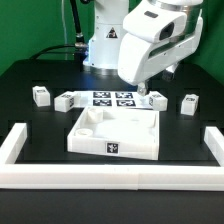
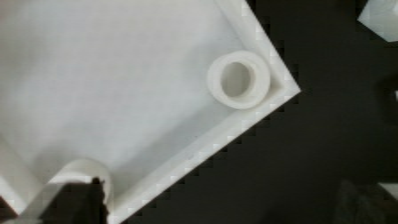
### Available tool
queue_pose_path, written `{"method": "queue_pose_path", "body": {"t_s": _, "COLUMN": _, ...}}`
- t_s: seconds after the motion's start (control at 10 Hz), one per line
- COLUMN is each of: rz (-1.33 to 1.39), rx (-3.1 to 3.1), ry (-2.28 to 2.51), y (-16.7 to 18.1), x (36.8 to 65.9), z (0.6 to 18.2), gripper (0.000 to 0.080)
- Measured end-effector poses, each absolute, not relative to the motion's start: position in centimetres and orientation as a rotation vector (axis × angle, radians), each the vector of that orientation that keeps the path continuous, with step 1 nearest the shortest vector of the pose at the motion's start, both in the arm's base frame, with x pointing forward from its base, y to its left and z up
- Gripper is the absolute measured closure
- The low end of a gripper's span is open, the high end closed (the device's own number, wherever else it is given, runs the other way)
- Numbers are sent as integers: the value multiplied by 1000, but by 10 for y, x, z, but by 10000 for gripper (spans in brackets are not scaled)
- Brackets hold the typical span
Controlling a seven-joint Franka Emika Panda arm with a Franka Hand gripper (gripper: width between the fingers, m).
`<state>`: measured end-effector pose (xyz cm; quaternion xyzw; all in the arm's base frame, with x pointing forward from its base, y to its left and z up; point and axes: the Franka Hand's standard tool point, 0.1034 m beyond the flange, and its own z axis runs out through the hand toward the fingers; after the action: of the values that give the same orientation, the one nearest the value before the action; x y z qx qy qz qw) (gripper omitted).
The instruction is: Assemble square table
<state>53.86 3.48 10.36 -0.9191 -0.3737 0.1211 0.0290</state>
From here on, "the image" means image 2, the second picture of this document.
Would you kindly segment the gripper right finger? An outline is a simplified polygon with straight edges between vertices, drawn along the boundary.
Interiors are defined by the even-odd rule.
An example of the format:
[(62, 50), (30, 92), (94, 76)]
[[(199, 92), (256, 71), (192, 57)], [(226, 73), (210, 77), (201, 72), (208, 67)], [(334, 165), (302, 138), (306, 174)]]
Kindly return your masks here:
[(341, 181), (332, 224), (398, 224), (398, 199), (379, 184)]

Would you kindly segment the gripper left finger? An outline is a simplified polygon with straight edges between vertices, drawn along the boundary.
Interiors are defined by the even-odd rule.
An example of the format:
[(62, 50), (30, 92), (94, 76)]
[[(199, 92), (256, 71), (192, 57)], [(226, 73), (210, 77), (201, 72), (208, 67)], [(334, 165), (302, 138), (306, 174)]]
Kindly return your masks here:
[(16, 224), (109, 224), (103, 185), (98, 178), (87, 183), (52, 183), (16, 218)]

